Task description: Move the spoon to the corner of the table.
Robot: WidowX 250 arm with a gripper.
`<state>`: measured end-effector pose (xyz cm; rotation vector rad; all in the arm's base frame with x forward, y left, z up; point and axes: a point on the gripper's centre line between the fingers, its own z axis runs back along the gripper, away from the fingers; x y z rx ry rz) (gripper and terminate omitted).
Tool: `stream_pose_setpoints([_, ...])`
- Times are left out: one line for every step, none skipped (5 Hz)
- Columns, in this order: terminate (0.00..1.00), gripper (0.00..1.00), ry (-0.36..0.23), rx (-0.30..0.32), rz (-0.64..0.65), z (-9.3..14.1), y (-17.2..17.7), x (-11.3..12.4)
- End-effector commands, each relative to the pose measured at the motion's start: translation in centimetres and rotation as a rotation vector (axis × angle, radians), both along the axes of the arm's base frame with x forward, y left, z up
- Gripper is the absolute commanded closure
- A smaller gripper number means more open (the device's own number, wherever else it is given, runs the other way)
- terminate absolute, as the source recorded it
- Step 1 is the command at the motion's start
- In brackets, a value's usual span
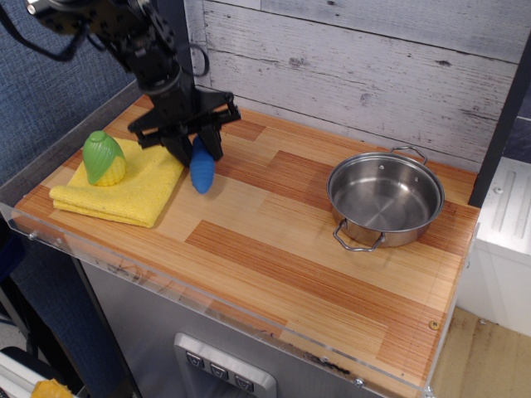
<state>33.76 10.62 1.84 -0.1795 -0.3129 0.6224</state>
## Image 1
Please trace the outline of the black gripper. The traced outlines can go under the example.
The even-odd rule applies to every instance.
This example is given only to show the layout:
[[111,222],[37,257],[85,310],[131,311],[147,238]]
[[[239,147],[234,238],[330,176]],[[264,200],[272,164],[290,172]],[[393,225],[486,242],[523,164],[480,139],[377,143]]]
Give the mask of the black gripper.
[[234,95],[225,91],[205,91],[195,84],[188,89],[182,75],[154,85],[141,84],[153,108],[131,122],[128,130],[140,143],[152,144],[162,138],[162,145],[184,166],[192,160],[188,135],[197,134],[214,161],[223,157],[221,129],[241,118]]

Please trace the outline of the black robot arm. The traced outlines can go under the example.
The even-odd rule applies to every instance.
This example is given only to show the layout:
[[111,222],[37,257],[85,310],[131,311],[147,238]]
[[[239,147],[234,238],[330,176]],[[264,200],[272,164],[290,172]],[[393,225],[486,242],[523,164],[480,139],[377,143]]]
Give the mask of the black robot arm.
[[44,27],[80,41],[95,35],[128,72],[153,108],[128,130],[142,148],[165,147],[183,165],[192,160],[189,137],[196,134],[218,161],[221,128],[241,115],[230,92],[205,91],[197,74],[183,67],[180,51],[193,47],[178,39],[149,1],[28,1],[27,11]]

